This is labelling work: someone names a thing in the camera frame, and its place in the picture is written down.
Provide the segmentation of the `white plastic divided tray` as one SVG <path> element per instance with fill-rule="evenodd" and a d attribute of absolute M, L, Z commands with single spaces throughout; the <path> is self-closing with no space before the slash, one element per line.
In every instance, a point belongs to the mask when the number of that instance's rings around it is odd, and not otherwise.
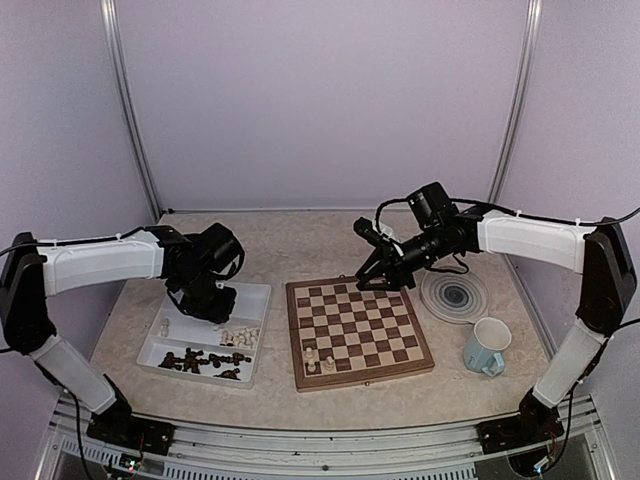
<path fill-rule="evenodd" d="M 165 299 L 146 336 L 137 357 L 137 364 L 149 373 L 167 377 L 240 389 L 252 388 L 264 339 L 264 327 L 269 314 L 272 288 L 267 284 L 239 282 L 230 282 L 228 286 L 237 291 L 237 298 L 229 321 L 221 325 L 186 316 L 179 312 L 170 299 Z M 161 321 L 164 319 L 170 320 L 170 331 L 166 338 L 160 336 Z M 255 349 L 220 345 L 223 330 L 242 327 L 258 327 L 260 329 L 258 345 Z M 240 365 L 239 381 L 213 377 L 221 370 L 232 368 L 232 365 L 225 365 L 220 369 L 201 366 L 199 375 L 158 368 L 167 352 L 172 351 L 176 356 L 183 357 L 186 348 L 191 348 L 194 351 L 203 350 L 204 356 L 210 353 L 231 355 L 233 352 L 239 352 L 251 357 L 252 363 Z"/>

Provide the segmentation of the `white chess pawn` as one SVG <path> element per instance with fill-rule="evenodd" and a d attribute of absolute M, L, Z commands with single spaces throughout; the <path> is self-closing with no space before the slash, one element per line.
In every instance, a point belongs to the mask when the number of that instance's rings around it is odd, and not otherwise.
<path fill-rule="evenodd" d="M 328 372 L 333 372 L 335 370 L 335 361 L 331 356 L 328 356 L 324 360 L 324 369 Z"/>

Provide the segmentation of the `white chess bishop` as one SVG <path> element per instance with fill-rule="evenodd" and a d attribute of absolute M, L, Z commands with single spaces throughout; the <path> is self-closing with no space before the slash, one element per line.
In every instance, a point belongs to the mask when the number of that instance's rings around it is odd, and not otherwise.
<path fill-rule="evenodd" d="M 316 373 L 319 362 L 317 351 L 311 347 L 307 347 L 304 351 L 304 358 L 306 361 L 306 372 L 309 375 Z"/>

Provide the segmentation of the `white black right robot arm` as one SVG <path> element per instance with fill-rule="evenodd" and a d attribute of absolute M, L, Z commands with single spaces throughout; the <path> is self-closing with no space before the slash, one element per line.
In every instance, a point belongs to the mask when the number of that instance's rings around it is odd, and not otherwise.
<path fill-rule="evenodd" d="M 508 257 L 538 323 L 554 347 L 547 369 L 515 414 L 478 426 L 485 449 L 567 432 L 560 402 L 598 365 L 624 327 L 638 287 L 622 219 L 564 220 L 494 203 L 452 198 L 438 183 L 382 202 L 354 232 L 373 251 L 356 273 L 361 290 L 399 291 L 414 274 L 454 255 Z"/>

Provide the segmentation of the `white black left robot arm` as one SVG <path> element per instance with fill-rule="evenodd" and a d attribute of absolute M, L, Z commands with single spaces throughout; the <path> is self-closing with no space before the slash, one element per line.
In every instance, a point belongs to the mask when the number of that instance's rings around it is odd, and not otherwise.
<path fill-rule="evenodd" d="M 133 443 L 140 424 L 118 387 L 98 373 L 58 329 L 52 314 L 65 300 L 85 293 L 114 296 L 130 280 L 164 285 L 177 310 L 221 324 L 229 320 L 237 293 L 227 286 L 245 262 L 245 249 L 227 227 L 214 223 L 196 233 L 170 225 L 139 226 L 111 236 L 68 240 L 17 234 L 1 251 L 1 331 L 9 350 L 30 358 L 52 382 L 67 389 L 121 445 Z"/>

